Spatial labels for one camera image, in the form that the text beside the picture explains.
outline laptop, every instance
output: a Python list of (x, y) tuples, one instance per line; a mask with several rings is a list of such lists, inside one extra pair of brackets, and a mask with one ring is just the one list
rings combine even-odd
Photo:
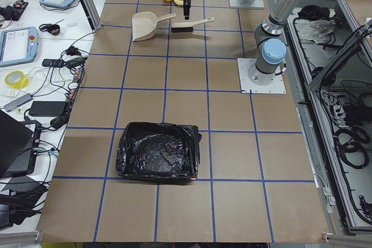
[(0, 177), (22, 152), (27, 151), (33, 132), (0, 110)]
[(2, 178), (5, 177), (21, 177), (27, 174), (32, 174), (35, 169), (37, 151), (35, 148), (39, 146), (41, 124), (36, 120), (21, 121), (21, 124), (30, 129), (33, 134), (24, 147), (21, 154), (18, 155), (13, 164), (6, 170)]

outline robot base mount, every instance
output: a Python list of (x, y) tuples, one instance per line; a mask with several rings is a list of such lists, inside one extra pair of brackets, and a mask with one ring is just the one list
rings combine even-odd
[(239, 78), (242, 93), (253, 94), (285, 94), (285, 87), (282, 75), (273, 76), (273, 81), (269, 85), (259, 85), (254, 83), (248, 76), (249, 69), (254, 66), (256, 59), (238, 58)]

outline hand brush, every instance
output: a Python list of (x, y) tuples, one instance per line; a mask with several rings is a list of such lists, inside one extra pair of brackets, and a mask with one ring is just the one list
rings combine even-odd
[(199, 26), (200, 24), (210, 23), (214, 21), (214, 17), (209, 17), (207, 19), (198, 20), (198, 21), (185, 21), (183, 23), (172, 23), (172, 32), (192, 32), (194, 26)]

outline black trash bag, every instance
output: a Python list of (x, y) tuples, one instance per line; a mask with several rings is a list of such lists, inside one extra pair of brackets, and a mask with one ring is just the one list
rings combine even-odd
[(194, 125), (129, 123), (117, 148), (116, 172), (151, 181), (196, 179), (201, 139)]

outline yellow tape roll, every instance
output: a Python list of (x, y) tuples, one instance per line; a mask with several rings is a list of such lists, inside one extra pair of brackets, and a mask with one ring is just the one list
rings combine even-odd
[(28, 84), (28, 78), (21, 71), (13, 71), (6, 75), (5, 83), (12, 88), (21, 89)]

